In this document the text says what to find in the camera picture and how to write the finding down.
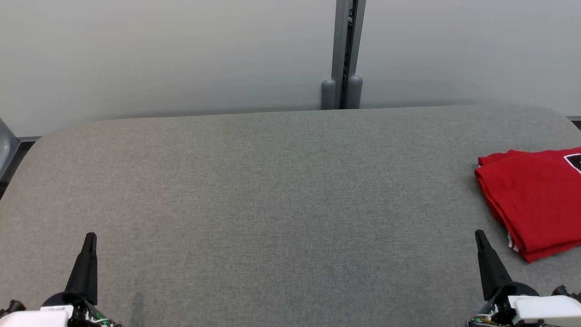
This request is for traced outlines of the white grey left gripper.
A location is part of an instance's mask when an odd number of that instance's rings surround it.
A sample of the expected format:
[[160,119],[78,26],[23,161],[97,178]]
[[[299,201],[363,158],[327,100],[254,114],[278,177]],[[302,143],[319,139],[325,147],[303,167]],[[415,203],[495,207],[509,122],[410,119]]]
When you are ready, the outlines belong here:
[[87,233],[66,292],[48,298],[39,310],[14,312],[0,319],[0,327],[121,327],[100,312],[98,304],[97,236]]

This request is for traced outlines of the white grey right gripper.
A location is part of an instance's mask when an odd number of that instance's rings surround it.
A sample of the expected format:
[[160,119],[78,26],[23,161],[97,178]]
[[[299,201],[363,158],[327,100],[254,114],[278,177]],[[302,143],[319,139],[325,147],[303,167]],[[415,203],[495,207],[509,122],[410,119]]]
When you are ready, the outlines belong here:
[[475,231],[483,299],[468,327],[581,327],[581,303],[566,296],[540,296],[512,282],[483,230]]

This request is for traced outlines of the grey partition post with feet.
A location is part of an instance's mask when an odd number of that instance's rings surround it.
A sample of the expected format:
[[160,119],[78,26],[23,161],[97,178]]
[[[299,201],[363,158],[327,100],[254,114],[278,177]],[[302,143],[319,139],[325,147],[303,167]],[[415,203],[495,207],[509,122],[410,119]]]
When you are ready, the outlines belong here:
[[336,0],[330,79],[321,83],[321,110],[359,109],[363,78],[356,72],[367,0]]

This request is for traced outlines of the grey side frame post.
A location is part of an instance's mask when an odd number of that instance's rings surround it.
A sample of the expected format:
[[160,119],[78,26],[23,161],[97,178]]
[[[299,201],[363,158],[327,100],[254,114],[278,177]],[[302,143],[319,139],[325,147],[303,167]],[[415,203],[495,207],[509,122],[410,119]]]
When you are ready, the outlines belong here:
[[4,179],[19,145],[17,137],[0,119],[0,182]]

